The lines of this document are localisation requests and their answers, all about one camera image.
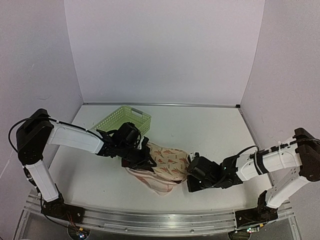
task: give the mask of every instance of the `robotic arm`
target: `robotic arm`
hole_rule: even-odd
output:
[[[124,123],[118,130],[104,132],[101,136],[85,128],[49,118],[46,110],[37,110],[16,132],[18,158],[27,179],[44,199],[42,212],[58,219],[81,223],[82,207],[64,203],[62,194],[54,184],[44,165],[46,144],[63,145],[86,150],[104,157],[121,157],[121,165],[132,169],[152,171],[156,163],[147,147],[148,138],[141,141],[139,130],[132,123]],[[295,130],[288,141],[251,154],[230,156],[217,164],[200,156],[189,155],[187,185],[189,192],[207,188],[229,188],[251,178],[280,169],[293,168],[278,184],[263,192],[256,208],[235,212],[237,228],[252,223],[263,224],[278,218],[278,207],[297,190],[309,182],[320,180],[319,140],[303,128]]]

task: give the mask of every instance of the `basket handle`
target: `basket handle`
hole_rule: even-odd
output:
[[[136,109],[136,108],[131,108],[131,111],[132,112],[135,112],[135,113],[137,113],[137,114],[140,114],[141,116],[144,114],[144,112],[143,111],[140,111],[140,110],[138,110],[138,109]]]

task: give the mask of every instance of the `plastic basket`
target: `plastic basket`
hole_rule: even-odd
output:
[[[117,130],[127,122],[133,123],[140,130],[141,136],[144,136],[150,129],[151,116],[138,109],[124,105],[104,118],[92,129],[107,132]]]

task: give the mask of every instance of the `black strap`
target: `black strap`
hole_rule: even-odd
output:
[[[262,175],[262,174],[267,174],[269,173],[269,171],[266,169],[265,165],[264,165],[264,161],[263,161],[263,155],[262,154],[258,154],[256,155],[256,159],[254,162],[254,167],[255,167],[255,170],[256,172],[259,174],[259,175]]]

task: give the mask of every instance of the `white wall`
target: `white wall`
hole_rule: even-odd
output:
[[[1,0],[0,6],[0,236],[9,240],[31,189],[8,143],[9,128],[38,108],[71,121],[83,100],[64,1]],[[46,149],[47,163],[56,150]]]
[[[235,105],[264,0],[65,0],[84,102]]]
[[[303,127],[320,138],[320,1],[266,0],[241,108],[262,147]],[[319,239],[320,183],[290,198],[302,237]]]

